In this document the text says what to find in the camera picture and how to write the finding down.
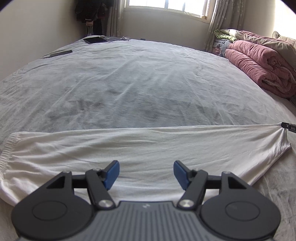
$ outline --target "lace curtain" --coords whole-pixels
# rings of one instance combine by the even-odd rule
[[[216,29],[241,30],[246,0],[217,0],[206,40],[206,51],[211,52]]]
[[[107,36],[122,37],[122,22],[124,0],[114,0],[114,6],[110,7],[107,22]]]

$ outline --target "wall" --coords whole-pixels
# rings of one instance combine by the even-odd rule
[[[13,0],[0,12],[0,80],[83,37],[74,0]]]
[[[280,0],[276,0],[274,30],[279,34],[296,39],[296,14]]]
[[[146,9],[123,13],[123,35],[204,50],[209,24],[179,13]]]
[[[296,38],[296,15],[281,0],[247,0],[243,29],[271,37],[273,31]]]

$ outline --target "pillow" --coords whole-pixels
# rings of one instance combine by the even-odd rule
[[[274,33],[272,34],[272,37],[274,39],[279,39],[279,40],[284,40],[286,41],[287,43],[290,43],[294,46],[294,48],[296,48],[296,40],[295,39],[292,39],[292,38],[289,38],[289,37],[285,37],[285,36],[282,36],[280,35],[277,31],[274,31]]]

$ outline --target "blue gripper pad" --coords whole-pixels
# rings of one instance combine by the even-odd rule
[[[113,183],[116,181],[119,176],[119,162],[113,161],[109,166],[107,166],[104,171],[106,172],[106,179],[103,181],[103,184],[107,190],[110,190]]]
[[[174,162],[174,175],[183,190],[186,190],[190,184],[187,171],[177,161]]]

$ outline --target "gray bed sheet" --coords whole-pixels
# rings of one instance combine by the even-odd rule
[[[0,152],[16,131],[296,123],[296,108],[259,88],[227,59],[150,41],[79,40],[0,81]],[[295,240],[293,149],[254,185],[280,208],[276,240]],[[17,236],[0,200],[0,240]]]

